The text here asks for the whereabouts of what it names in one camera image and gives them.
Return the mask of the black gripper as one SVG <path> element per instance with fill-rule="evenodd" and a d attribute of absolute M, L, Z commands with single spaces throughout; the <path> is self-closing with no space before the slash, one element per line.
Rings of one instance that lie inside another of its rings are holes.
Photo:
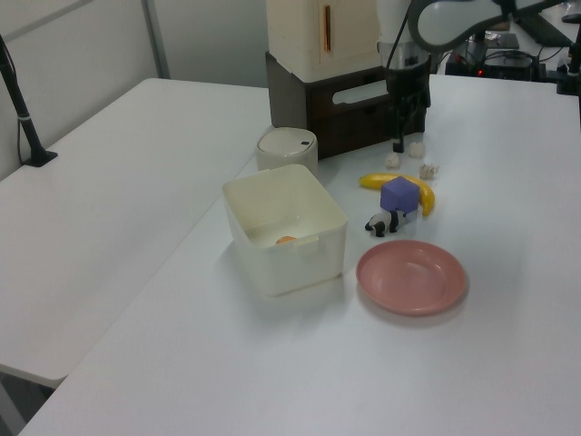
<path fill-rule="evenodd" d="M 394 112 L 393 152 L 404 152 L 404 128 L 408 133 L 424 133 L 426 116 L 430 107 L 429 90 L 430 61 L 404 69 L 387 69 L 387 91 Z M 408 122 L 405 106 L 409 106 Z"/>

